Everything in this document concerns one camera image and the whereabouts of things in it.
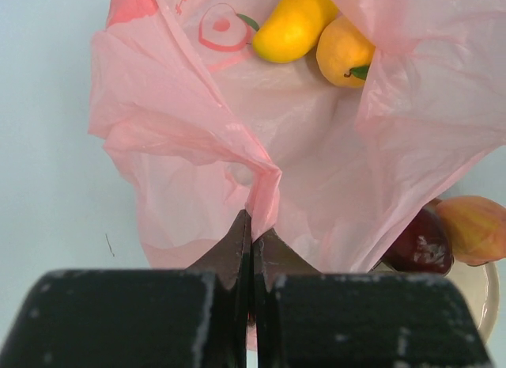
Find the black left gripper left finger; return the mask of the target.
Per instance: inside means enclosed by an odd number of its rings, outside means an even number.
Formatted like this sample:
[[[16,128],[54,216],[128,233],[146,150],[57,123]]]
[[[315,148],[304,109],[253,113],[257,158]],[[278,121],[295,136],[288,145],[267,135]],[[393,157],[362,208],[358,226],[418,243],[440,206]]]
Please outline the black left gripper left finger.
[[[183,270],[42,275],[7,336],[10,367],[243,367],[251,219]]]

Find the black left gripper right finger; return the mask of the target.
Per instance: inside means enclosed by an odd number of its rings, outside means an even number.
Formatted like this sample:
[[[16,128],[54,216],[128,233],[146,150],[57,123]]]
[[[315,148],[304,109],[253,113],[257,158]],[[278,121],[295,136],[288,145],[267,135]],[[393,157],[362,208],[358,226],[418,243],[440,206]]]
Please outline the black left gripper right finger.
[[[436,274],[323,274],[274,231],[251,246],[261,367],[490,367],[458,288]]]

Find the dark red fake apple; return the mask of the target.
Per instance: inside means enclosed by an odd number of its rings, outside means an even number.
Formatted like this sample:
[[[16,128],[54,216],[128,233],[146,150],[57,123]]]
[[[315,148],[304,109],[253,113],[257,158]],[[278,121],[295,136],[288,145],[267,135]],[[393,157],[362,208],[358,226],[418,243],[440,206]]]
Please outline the dark red fake apple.
[[[454,257],[440,218],[433,211],[422,208],[381,261],[394,271],[446,275]]]

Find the pink plastic bag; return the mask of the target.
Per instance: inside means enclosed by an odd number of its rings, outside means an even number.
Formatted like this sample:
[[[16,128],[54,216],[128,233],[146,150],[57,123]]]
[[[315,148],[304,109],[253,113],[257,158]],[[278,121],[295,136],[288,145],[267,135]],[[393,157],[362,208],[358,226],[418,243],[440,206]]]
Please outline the pink plastic bag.
[[[334,0],[376,46],[364,87],[251,49],[279,0],[111,0],[89,130],[136,191],[152,267],[185,268],[241,210],[323,272],[368,271],[505,143],[505,0]]]

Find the red yellow fake peach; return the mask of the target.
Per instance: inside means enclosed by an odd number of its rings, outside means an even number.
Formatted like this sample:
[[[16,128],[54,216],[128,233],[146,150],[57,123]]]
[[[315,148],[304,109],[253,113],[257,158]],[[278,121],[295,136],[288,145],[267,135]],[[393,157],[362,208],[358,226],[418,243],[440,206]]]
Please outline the red yellow fake peach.
[[[480,266],[505,258],[505,208],[481,196],[443,199],[435,207],[454,257]]]

